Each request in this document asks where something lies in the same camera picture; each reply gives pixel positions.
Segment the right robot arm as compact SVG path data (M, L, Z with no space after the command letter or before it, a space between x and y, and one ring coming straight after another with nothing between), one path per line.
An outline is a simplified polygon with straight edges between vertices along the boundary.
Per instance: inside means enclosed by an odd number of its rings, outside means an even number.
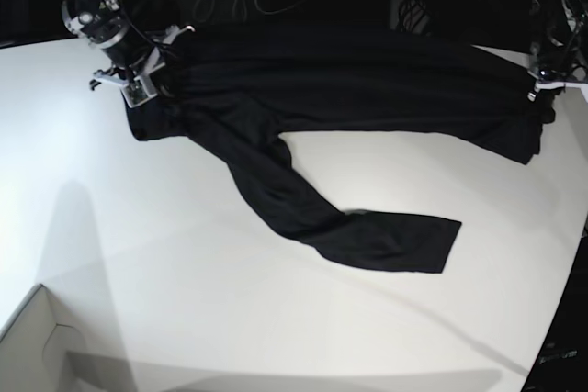
M93 73L92 91L112 85L133 95L172 94L169 70L181 60L174 44L182 34L193 32L192 26L172 23L155 31L143 30L127 0L65 0L61 14L72 35L109 59L108 68Z

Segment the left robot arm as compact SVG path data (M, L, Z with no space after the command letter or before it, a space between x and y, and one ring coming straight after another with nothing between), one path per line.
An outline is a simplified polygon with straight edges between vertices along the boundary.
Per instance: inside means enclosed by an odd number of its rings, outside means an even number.
M587 95L587 0L531 0L528 73L530 101L543 122L555 120L553 102L567 89Z

